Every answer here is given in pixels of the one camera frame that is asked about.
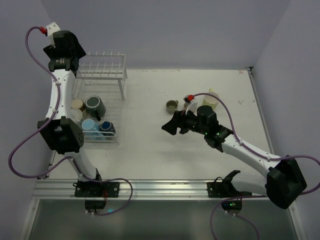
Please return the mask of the olive green mug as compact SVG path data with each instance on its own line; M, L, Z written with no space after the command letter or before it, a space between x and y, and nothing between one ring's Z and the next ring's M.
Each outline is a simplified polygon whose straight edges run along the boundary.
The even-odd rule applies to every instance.
M178 100L169 100L165 104L165 109L168 114L174 114L178 109L179 101Z

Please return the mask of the yellow green mug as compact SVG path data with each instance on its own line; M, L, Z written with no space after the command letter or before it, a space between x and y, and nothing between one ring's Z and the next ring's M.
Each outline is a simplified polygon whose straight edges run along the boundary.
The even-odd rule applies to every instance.
M204 95L202 105L209 106L214 111L219 104L217 98L219 98L220 96L214 91L213 88L210 88L207 93L209 95Z

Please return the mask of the navy patterned cup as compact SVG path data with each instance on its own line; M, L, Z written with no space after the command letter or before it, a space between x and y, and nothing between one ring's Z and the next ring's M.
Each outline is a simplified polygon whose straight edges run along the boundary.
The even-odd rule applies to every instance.
M112 122L104 121L99 125L99 130L104 136L115 136L116 129Z

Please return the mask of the light blue mug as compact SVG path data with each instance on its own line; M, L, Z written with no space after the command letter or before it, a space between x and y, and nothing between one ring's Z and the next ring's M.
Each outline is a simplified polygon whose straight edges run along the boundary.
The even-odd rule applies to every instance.
M81 128L86 141L105 141L106 136L100 132L100 126L93 119L85 119L81 123Z

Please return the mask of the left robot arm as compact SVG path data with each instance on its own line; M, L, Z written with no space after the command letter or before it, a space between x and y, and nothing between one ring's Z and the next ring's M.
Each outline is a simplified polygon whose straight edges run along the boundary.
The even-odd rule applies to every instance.
M49 57L46 70L51 76L51 94L48 112L37 123L48 147L67 158L78 180L95 180L98 170L83 149L84 133L72 120L73 88L79 60L86 55L77 37L69 30L47 30L51 44L43 50Z

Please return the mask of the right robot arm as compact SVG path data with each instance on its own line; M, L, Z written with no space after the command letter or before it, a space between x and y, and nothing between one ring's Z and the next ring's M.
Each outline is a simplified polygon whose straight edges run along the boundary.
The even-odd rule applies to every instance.
M175 111L162 130L174 136L189 131L204 136L206 143L221 153L235 157L256 170L259 176L240 176L233 170L216 187L226 197L240 197L242 194L258 194L281 209L287 209L307 187L297 161L280 157L256 148L235 133L219 124L216 113L209 106L200 106L196 113Z

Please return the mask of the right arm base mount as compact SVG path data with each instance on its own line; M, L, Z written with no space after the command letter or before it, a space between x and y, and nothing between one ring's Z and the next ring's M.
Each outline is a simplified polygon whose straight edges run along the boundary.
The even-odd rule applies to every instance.
M233 170L225 178L218 176L214 181L206 183L206 190L209 198L232 198L232 197L243 197L252 196L251 192L238 191L236 190L231 181L233 177L239 174L240 170ZM223 210L228 213L238 214L243 207L242 199L237 198L236 200L228 200L220 204Z

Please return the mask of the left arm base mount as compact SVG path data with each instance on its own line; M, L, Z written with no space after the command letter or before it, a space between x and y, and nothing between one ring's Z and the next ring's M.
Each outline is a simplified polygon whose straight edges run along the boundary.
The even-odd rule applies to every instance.
M117 181L98 183L78 180L72 186L75 187L74 196L77 198L103 198L84 201L85 210L91 214L101 212L107 205L107 198L117 198L120 190L120 183Z

